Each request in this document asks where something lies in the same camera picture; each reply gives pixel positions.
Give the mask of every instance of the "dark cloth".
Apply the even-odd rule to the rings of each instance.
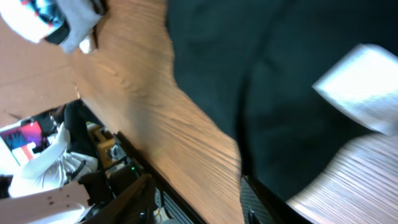
[[[68,37],[69,32],[70,29],[68,22],[65,21],[56,31],[46,36],[45,40],[52,44],[60,45]]]
[[[86,122],[102,125],[98,118],[80,100],[68,103],[65,108],[65,128],[71,137],[71,152],[97,158],[94,143],[88,135]]]
[[[312,85],[357,44],[398,53],[387,0],[170,0],[177,85],[238,143],[243,173],[283,200],[366,128]]]

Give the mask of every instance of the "wooden surface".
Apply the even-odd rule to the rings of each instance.
[[[35,45],[0,19],[0,127],[77,98],[59,47]]]
[[[208,223],[242,223],[238,150],[175,85],[166,1],[108,4],[99,50],[69,58],[83,100]],[[289,204],[313,222],[397,223],[398,140],[375,138],[380,136],[347,146]]]

